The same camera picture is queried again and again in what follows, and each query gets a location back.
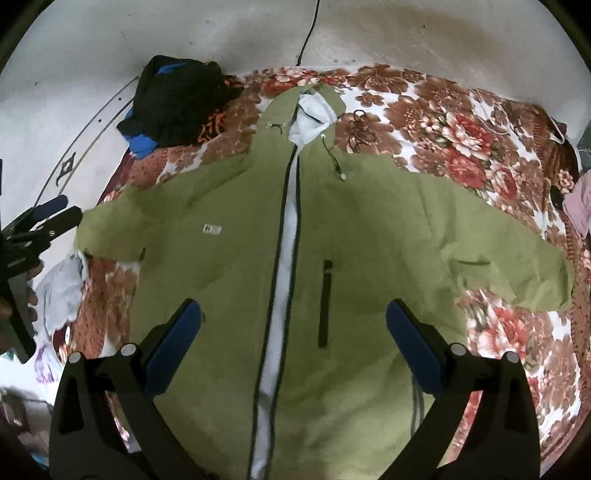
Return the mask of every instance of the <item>black cable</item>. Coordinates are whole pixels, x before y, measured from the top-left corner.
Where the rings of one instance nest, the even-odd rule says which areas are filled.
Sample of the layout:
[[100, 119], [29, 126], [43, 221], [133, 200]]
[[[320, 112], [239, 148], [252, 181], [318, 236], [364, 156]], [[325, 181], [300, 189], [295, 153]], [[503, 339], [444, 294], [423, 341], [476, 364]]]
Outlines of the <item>black cable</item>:
[[306, 45], [308, 44], [308, 40], [312, 35], [312, 31], [316, 26], [316, 19], [318, 19], [318, 9], [320, 8], [320, 0], [316, 0], [316, 11], [314, 12], [314, 20], [312, 20], [312, 26], [310, 27], [310, 31], [308, 32], [308, 36], [304, 40], [304, 44], [301, 47], [300, 55], [297, 57], [297, 63], [295, 64], [296, 67], [301, 66], [301, 58], [304, 56], [304, 50], [306, 49]]

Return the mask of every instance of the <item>hooded jacket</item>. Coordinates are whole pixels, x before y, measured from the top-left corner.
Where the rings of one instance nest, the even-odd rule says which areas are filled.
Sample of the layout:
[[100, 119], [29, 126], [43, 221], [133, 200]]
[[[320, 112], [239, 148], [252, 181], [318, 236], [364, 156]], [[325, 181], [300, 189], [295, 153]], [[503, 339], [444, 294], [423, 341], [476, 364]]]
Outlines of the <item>hooded jacket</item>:
[[127, 188], [85, 212], [77, 233], [92, 255], [143, 259], [132, 341], [185, 298], [200, 303], [202, 328], [155, 402], [223, 479], [386, 470], [413, 412], [385, 324], [391, 300], [450, 343], [466, 342], [456, 301], [468, 288], [533, 310], [570, 303], [570, 263], [526, 226], [449, 179], [335, 148], [343, 110], [327, 85], [288, 90], [249, 153]]

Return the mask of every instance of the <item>floral bedsheet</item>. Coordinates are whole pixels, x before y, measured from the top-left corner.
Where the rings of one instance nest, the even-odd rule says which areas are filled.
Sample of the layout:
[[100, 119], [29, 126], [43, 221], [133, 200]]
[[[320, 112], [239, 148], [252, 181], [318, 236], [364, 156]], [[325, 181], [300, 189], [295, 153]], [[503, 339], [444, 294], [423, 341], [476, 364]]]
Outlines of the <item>floral bedsheet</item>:
[[[179, 173], [248, 150], [256, 122], [271, 99], [295, 86], [325, 82], [346, 104], [336, 142], [349, 152], [392, 156], [400, 168], [449, 176], [561, 248], [574, 267], [573, 307], [564, 313], [513, 308], [490, 291], [458, 299], [473, 353], [518, 353], [537, 409], [542, 469], [564, 451], [591, 409], [590, 288], [587, 243], [553, 208], [550, 186], [563, 192], [578, 178], [566, 126], [542, 108], [469, 89], [408, 69], [376, 64], [327, 71], [281, 67], [240, 76], [245, 89], [226, 111], [225, 132], [203, 145], [156, 150], [142, 161], [127, 153], [101, 202], [126, 185], [145, 189]], [[129, 338], [128, 312], [138, 264], [89, 260], [90, 278], [68, 349], [97, 357], [105, 338]], [[447, 453], [454, 459], [478, 407], [474, 393]]]

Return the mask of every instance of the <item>pink cloth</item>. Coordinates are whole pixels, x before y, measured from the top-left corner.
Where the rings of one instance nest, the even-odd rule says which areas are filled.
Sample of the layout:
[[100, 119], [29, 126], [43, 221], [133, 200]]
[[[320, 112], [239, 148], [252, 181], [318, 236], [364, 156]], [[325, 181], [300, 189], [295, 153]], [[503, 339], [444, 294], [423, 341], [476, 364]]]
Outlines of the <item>pink cloth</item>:
[[584, 239], [591, 222], [591, 170], [579, 178], [572, 193], [564, 195], [562, 207], [581, 238]]

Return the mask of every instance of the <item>black and blue garment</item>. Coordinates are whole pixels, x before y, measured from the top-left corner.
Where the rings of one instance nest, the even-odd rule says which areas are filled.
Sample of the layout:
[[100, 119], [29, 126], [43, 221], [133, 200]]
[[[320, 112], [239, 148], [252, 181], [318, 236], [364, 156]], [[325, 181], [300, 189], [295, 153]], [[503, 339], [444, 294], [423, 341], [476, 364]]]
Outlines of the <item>black and blue garment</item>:
[[214, 61], [156, 55], [144, 68], [133, 108], [117, 129], [137, 158], [159, 147], [199, 143], [211, 115], [242, 91], [242, 84], [231, 78]]

